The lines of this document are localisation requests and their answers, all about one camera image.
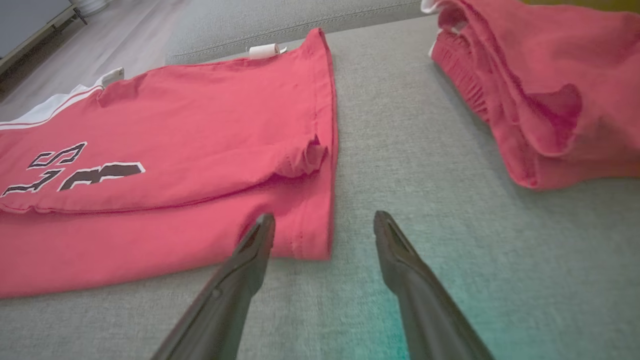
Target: sofa cushion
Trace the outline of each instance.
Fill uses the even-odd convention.
[[[191,0],[169,39],[167,64],[201,63],[248,47],[423,15],[419,0]]]
[[[436,29],[426,17],[327,34],[340,136],[333,257],[269,262],[238,359],[408,359],[378,264],[378,209],[496,359],[639,359],[640,181],[515,185],[487,125],[429,60]],[[210,273],[0,300],[0,359],[148,359]]]

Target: stitched seam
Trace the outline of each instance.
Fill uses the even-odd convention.
[[[216,50],[220,50],[220,49],[226,49],[228,47],[232,47],[232,46],[236,46],[236,45],[240,45],[240,44],[245,44],[247,42],[251,42],[257,39],[261,39],[261,38],[265,38],[265,37],[270,37],[273,35],[279,35],[279,34],[284,34],[284,33],[289,33],[292,31],[296,31],[300,28],[303,28],[304,26],[309,26],[311,24],[315,24],[315,25],[320,25],[320,24],[327,24],[329,22],[334,22],[334,21],[339,21],[339,20],[344,20],[344,19],[352,19],[355,17],[363,17],[363,16],[367,16],[367,15],[373,15],[373,14],[377,14],[377,13],[384,13],[384,12],[390,12],[392,10],[395,10],[397,8],[400,7],[406,7],[408,5],[414,5],[416,4],[416,2],[412,2],[412,3],[396,3],[395,5],[392,6],[388,6],[385,8],[380,8],[380,10],[377,11],[355,11],[353,13],[341,13],[338,15],[342,15],[342,14],[346,14],[346,16],[343,17],[334,17],[335,15],[332,15],[331,17],[321,17],[321,18],[317,18],[317,19],[312,19],[312,20],[307,20],[304,22],[297,22],[295,24],[291,24],[289,26],[287,26],[286,28],[278,28],[278,29],[270,29],[267,31],[261,31],[258,33],[253,33],[251,35],[246,35],[243,37],[239,37],[239,38],[235,38],[232,40],[227,40],[225,42],[220,42],[214,45],[208,45],[208,46],[203,46],[203,47],[199,47],[196,48],[188,53],[180,53],[180,54],[175,54],[175,55],[168,55],[167,58],[189,58],[189,57],[193,57],[193,56],[198,56],[199,54],[207,54],[207,53],[212,53]]]

